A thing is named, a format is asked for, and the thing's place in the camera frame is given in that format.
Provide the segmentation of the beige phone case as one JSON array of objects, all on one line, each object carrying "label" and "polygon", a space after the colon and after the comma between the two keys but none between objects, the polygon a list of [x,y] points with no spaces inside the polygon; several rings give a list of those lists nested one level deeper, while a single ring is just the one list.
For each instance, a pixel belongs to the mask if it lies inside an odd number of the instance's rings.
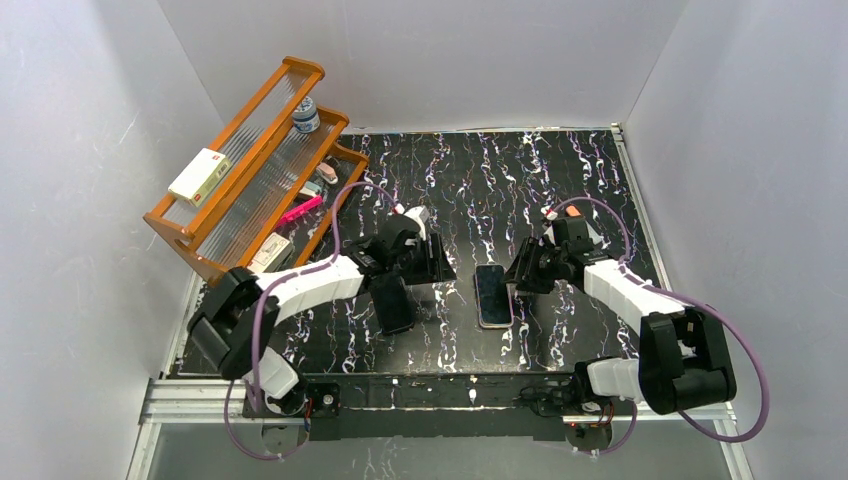
[{"label": "beige phone case", "polygon": [[477,265],[473,281],[478,324],[483,329],[507,329],[513,324],[512,301],[498,264]]}]

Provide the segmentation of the black phone case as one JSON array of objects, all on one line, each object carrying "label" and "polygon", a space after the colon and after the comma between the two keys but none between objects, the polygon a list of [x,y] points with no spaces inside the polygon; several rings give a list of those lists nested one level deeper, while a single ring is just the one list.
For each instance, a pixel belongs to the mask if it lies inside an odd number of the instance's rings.
[{"label": "black phone case", "polygon": [[413,328],[415,312],[405,282],[397,272],[377,276],[369,284],[368,291],[384,335],[396,335]]}]

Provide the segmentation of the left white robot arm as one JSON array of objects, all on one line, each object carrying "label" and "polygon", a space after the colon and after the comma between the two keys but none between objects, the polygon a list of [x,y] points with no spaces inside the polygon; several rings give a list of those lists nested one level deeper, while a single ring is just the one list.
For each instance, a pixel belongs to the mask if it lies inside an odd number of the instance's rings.
[{"label": "left white robot arm", "polygon": [[190,342],[222,379],[244,381],[254,411],[284,399],[303,379],[269,345],[283,320],[367,294],[382,332],[403,333],[416,320],[409,287],[456,280],[441,236],[425,226],[427,214],[424,207],[393,214],[376,233],[351,240],[312,264],[272,273],[230,269],[189,320]]}]

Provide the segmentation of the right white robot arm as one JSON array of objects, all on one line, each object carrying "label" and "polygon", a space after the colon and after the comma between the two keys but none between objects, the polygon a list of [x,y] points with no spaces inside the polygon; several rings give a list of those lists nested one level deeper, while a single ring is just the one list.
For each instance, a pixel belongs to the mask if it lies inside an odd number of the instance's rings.
[{"label": "right white robot arm", "polygon": [[598,248],[584,217],[559,218],[541,238],[526,238],[504,280],[547,294],[557,282],[601,302],[638,334],[635,359],[578,362],[566,399],[646,402],[670,414],[732,400],[737,385],[721,322],[702,307],[649,290],[647,283]]}]

